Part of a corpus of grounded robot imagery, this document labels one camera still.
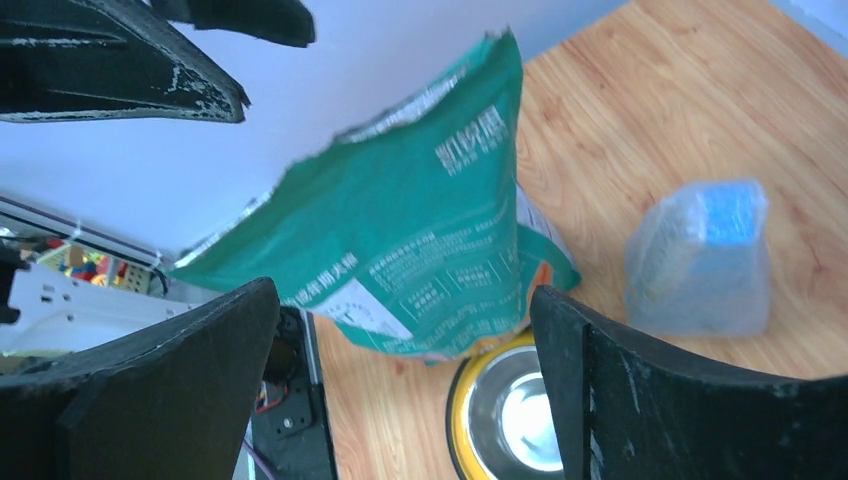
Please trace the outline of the green pet food bag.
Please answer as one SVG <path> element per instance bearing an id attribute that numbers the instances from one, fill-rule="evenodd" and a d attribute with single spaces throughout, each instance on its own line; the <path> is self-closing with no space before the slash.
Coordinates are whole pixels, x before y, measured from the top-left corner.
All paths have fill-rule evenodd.
<path id="1" fill-rule="evenodd" d="M 428 87 L 294 163 L 173 276 L 219 292 L 269 277 L 282 304 L 388 355 L 445 361 L 511 339 L 538 286 L 581 280 L 517 179 L 522 80 L 514 35 L 486 35 Z"/>

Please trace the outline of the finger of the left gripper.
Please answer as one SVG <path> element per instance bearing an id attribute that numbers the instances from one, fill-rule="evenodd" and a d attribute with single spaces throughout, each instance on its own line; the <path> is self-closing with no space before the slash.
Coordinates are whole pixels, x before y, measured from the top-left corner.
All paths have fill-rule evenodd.
<path id="1" fill-rule="evenodd" d="M 312 13 L 299 0 L 151 0 L 160 16 L 197 30 L 223 30 L 306 48 L 316 41 Z"/>
<path id="2" fill-rule="evenodd" d="M 243 87 L 142 1 L 4 1 L 1 119 L 240 123 Z"/>

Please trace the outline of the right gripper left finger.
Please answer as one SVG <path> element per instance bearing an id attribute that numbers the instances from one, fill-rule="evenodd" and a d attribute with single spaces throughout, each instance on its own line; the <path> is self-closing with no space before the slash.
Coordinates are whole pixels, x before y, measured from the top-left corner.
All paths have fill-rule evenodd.
<path id="1" fill-rule="evenodd" d="M 228 479 L 280 319 L 260 278 L 1 379 L 5 479 Z"/>

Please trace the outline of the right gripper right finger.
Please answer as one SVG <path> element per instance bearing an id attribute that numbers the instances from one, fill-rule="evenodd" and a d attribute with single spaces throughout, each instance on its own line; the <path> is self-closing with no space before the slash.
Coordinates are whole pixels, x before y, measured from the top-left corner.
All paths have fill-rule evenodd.
<path id="1" fill-rule="evenodd" d="M 847 380 L 681 349 L 553 287 L 529 313 L 568 479 L 843 479 Z"/>

